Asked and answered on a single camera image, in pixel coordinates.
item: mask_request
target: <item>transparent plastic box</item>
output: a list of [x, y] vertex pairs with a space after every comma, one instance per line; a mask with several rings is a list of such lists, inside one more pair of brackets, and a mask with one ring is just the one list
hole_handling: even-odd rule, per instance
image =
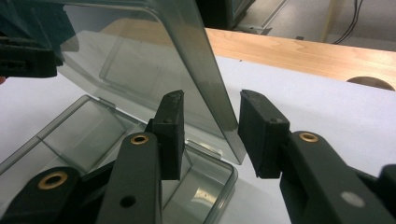
[[6, 35], [53, 49], [58, 71], [90, 95], [0, 165], [1, 214], [44, 170], [85, 175], [115, 160], [162, 97], [183, 90], [186, 151], [181, 180], [163, 181], [163, 222], [219, 220], [237, 179], [221, 159], [240, 164], [246, 151], [194, 1], [14, 0], [0, 12], [14, 25]]

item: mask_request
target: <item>box hinge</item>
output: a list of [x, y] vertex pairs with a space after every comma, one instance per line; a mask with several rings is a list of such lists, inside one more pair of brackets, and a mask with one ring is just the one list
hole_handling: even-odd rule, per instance
[[114, 105], [113, 103], [111, 103], [111, 102], [109, 102], [109, 101], [107, 101], [107, 100], [105, 100], [105, 99], [103, 99], [103, 98], [100, 98], [100, 97], [99, 97], [99, 102], [102, 103], [102, 104], [104, 104], [104, 105], [107, 105], [108, 107], [111, 107], [111, 108], [113, 108], [113, 109], [116, 108], [116, 105]]

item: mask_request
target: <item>wooden table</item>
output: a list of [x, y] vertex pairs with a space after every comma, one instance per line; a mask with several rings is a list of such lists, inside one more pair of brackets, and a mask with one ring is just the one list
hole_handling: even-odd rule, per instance
[[396, 89], [396, 52], [206, 29], [219, 56], [348, 80], [376, 77]]

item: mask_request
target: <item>clear plastic lid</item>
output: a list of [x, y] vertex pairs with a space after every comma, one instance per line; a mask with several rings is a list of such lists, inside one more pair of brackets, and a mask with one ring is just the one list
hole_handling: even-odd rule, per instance
[[53, 49], [63, 61], [58, 71], [91, 95], [148, 121], [166, 93], [183, 90], [190, 144], [234, 163], [244, 159], [237, 120], [194, 0], [7, 4], [9, 10], [1, 13], [19, 29], [9, 27], [6, 35]]

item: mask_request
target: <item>mounting hole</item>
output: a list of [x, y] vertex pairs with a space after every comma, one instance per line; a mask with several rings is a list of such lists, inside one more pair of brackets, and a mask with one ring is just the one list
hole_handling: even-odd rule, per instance
[[124, 207], [124, 208], [131, 207], [135, 203], [136, 203], [136, 198], [134, 196], [125, 196], [120, 201], [121, 207]]
[[147, 143], [149, 137], [143, 134], [139, 134], [131, 139], [131, 143], [134, 145], [142, 145]]
[[305, 142], [315, 143], [319, 140], [318, 137], [312, 133], [300, 133], [299, 136]]
[[39, 189], [55, 189], [61, 186], [67, 179], [67, 173], [64, 171], [57, 171], [44, 176], [38, 182]]
[[171, 119], [165, 119], [163, 122], [164, 123], [172, 123], [173, 121]]

